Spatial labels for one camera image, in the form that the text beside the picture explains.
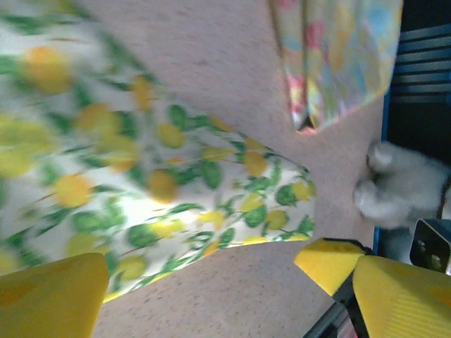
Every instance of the pastel floral fabric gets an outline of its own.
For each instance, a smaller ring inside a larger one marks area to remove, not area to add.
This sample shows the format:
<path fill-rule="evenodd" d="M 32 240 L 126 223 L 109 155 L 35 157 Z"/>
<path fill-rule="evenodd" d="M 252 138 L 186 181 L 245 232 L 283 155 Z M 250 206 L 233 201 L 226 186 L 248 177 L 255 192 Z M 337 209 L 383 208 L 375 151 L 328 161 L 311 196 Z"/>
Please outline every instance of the pastel floral fabric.
<path fill-rule="evenodd" d="M 309 171 L 177 100 L 72 2 L 0 4 L 0 275 L 105 255 L 108 299 L 308 240 Z"/>
<path fill-rule="evenodd" d="M 402 0 L 273 0 L 273 9 L 301 133 L 317 133 L 387 90 Z"/>

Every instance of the beige carpet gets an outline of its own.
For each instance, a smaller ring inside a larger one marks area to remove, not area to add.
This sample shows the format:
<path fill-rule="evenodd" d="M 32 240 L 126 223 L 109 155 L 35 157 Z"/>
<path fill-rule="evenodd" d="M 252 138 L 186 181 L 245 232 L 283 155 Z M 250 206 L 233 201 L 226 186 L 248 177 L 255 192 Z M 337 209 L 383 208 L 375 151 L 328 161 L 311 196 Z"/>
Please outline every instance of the beige carpet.
<path fill-rule="evenodd" d="M 317 137 L 291 125 L 283 73 L 261 0 L 82 0 L 192 106 L 258 139 L 316 178 L 316 237 L 371 245 L 352 204 L 382 100 Z M 221 251 L 106 304 L 95 337 L 302 337 L 331 305 L 292 263 L 305 243 Z"/>

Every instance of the lemon pattern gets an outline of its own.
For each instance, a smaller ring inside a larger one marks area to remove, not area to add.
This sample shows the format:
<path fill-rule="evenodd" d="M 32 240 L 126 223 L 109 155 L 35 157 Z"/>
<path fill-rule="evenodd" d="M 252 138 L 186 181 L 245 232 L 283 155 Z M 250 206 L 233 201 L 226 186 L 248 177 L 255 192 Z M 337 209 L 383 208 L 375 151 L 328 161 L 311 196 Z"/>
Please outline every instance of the lemon pattern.
<path fill-rule="evenodd" d="M 218 250 L 311 238 L 306 168 L 177 100 L 79 11 L 0 12 L 0 275 L 97 252 L 108 301 Z"/>

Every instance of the small white dog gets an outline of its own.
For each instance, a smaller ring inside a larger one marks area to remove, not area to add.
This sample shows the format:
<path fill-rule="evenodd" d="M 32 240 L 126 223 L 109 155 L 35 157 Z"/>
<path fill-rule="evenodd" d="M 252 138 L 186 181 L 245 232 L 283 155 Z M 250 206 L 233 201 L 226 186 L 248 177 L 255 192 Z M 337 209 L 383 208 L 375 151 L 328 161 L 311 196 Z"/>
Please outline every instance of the small white dog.
<path fill-rule="evenodd" d="M 354 202 L 362 214 L 385 229 L 408 227 L 419 218 L 451 218 L 451 168 L 389 142 L 368 151 L 373 180 L 359 182 Z"/>

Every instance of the dark object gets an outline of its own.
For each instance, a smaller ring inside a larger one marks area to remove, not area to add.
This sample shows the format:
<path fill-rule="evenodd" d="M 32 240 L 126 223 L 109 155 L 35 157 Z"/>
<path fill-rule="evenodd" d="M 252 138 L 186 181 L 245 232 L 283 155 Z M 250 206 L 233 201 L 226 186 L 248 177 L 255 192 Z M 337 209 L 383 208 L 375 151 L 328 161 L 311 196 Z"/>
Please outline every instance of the dark object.
<path fill-rule="evenodd" d="M 410 260 L 413 265 L 451 275 L 451 220 L 419 220 Z"/>
<path fill-rule="evenodd" d="M 360 307 L 357 303 L 354 289 L 352 288 L 352 277 L 353 274 L 351 273 L 351 275 L 349 275 L 342 286 L 333 295 L 333 299 L 346 308 L 358 338 L 369 338 L 364 318 L 360 312 Z"/>
<path fill-rule="evenodd" d="M 451 1 L 404 0 L 388 140 L 451 165 Z"/>
<path fill-rule="evenodd" d="M 338 338 L 338 328 L 335 325 L 328 326 L 320 338 Z"/>

